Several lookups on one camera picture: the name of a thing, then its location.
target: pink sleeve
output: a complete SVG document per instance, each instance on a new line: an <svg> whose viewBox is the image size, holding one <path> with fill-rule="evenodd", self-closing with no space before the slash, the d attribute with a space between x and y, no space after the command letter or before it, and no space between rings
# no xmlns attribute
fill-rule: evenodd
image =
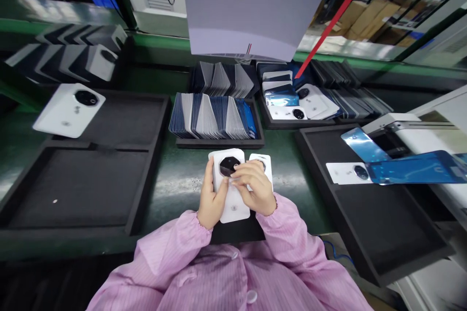
<svg viewBox="0 0 467 311"><path fill-rule="evenodd" d="M211 241L191 210L138 240L133 262L113 270L88 310L155 310L173 277Z"/></svg>
<svg viewBox="0 0 467 311"><path fill-rule="evenodd" d="M308 234L297 207L274 194L277 209L256 214L274 257L294 272L328 310L372 310L347 270L326 258L324 244Z"/></svg>

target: worker's hand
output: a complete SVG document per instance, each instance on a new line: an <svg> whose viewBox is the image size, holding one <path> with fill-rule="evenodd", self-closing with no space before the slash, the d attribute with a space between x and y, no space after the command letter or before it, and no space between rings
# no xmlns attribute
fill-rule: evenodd
<svg viewBox="0 0 467 311"><path fill-rule="evenodd" d="M229 178L224 177L219 186L219 191L217 193L214 192L213 164L214 158L211 157L206 165L198 209L199 223L208 230L212 229L220 220L224 211L227 189L229 188Z"/></svg>
<svg viewBox="0 0 467 311"><path fill-rule="evenodd" d="M272 194L272 184L264 174L263 163L249 160L236 166L231 177L236 179L232 184L240 191L246 206L264 216L274 213L276 198Z"/></svg>

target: worker's left hand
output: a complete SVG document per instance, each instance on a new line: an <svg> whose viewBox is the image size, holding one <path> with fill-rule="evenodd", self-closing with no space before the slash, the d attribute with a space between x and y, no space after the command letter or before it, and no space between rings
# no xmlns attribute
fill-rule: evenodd
<svg viewBox="0 0 467 311"><path fill-rule="evenodd" d="M227 189L229 188L229 178L224 177L219 186L219 191L214 192L213 165L214 158L211 157L206 165L198 209L199 223L208 230L214 228L214 225L220 220L224 211Z"/></svg>

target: green workbench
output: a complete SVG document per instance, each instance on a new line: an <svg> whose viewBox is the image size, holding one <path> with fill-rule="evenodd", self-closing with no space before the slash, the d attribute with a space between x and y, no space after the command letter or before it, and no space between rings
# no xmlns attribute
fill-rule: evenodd
<svg viewBox="0 0 467 311"><path fill-rule="evenodd" d="M34 35L47 26L47 23L0 19L0 38L9 38L3 41L2 49L18 50L26 42L32 41ZM187 91L187 69L198 60L233 62L231 59L191 55L189 40L183 38L137 34L135 42L136 47L125 72L122 90L169 94L174 98L177 92ZM305 52L297 52L294 59L304 61L306 55ZM342 61L344 58L316 55L315 59ZM403 74L402 81L407 81L412 90L418 82L429 83L428 87L430 87L430 79L444 78L446 82L454 83L453 89L467 82L467 74L464 71L354 58L348 61L356 69L376 72L376 75L372 73L368 77L370 81L387 84L397 74ZM22 83L14 79L8 83L11 85L0 86L7 96L16 98L18 88L24 90ZM399 103L402 93L409 94L404 98L406 105L400 112L406 112L440 95L438 92L412 94L394 89L384 93L390 104ZM38 100L37 96L28 95L26 91L17 98L18 101L30 106L31 99ZM8 192L22 169L35 158L37 149L46 137L45 134L32 129L36 117L37 112L24 106L0 116L0 199ZM293 131L265 130L264 133L266 145L257 152L268 154L272 158L274 189L297 205L311 234L335 231L315 183L297 149ZM175 137L167 132L141 235L177 218L185 210L198 208L199 191L208 153L209 150L178 149L175 146ZM245 156L249 157L249 155L250 152L247 150ZM139 237L107 237L92 240L74 240L73 237L69 237L66 241L0 240L0 260L71 258L132 251Z"/></svg>
<svg viewBox="0 0 467 311"><path fill-rule="evenodd" d="M182 86L187 86L187 78L188 74L181 72L129 69L123 89L167 93L174 97L175 92L185 91ZM46 138L46 134L32 129L36 118L37 113L23 107L0 117L0 199L8 192L22 169L35 158L40 144ZM266 146L263 149L245 150L245 157L249 157L250 153L271 156L274 190L297 205L311 234L335 231L297 149L293 131L265 130L265 139ZM175 146L175 137L167 131L141 235L179 217L185 210L197 210L209 152L179 149ZM1 240L0 260L56 259L132 251L139 237L80 241L73 237L66 241Z"/></svg>

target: white paper sheet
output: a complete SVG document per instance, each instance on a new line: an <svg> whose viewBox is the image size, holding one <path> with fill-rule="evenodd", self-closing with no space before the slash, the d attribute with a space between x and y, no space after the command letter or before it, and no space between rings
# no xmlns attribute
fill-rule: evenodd
<svg viewBox="0 0 467 311"><path fill-rule="evenodd" d="M185 0L192 54L290 61L321 0Z"/></svg>

